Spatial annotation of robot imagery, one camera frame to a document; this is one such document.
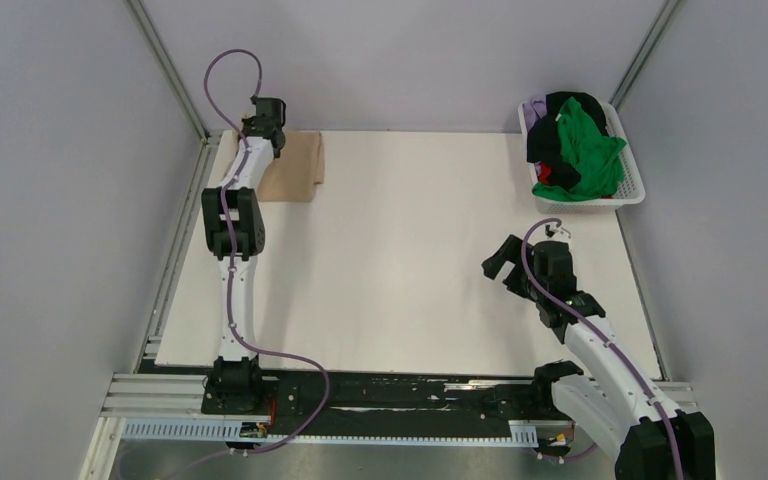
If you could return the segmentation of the beige t shirt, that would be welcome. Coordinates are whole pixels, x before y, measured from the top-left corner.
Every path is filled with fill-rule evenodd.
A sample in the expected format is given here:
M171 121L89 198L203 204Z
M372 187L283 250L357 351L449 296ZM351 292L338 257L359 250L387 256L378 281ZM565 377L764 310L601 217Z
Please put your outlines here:
M232 130L220 139L219 186L232 207L234 192L249 189L260 202L310 203L324 182L324 139L319 132L290 131L276 149L267 138L246 138Z

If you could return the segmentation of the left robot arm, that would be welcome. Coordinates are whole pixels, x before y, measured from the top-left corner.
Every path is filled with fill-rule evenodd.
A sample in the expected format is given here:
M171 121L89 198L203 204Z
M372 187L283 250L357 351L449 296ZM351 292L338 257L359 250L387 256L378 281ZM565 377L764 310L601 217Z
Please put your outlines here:
M219 265L224 319L201 407L209 415L250 414L266 400L254 340L254 278L266 241L257 187L286 143L286 103L273 97L254 97L252 103L255 114L243 121L227 173L201 194L207 248Z

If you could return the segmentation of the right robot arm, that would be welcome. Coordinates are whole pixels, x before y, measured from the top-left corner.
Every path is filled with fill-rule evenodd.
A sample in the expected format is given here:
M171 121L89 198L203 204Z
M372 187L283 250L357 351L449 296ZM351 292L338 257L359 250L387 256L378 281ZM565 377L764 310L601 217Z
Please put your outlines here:
M495 279L507 263L513 268L503 285L532 301L541 323L576 357L535 370L535 411L573 420L613 461L618 479L716 478L712 424L643 375L604 308L579 289L568 244L511 235L483 261L484 276Z

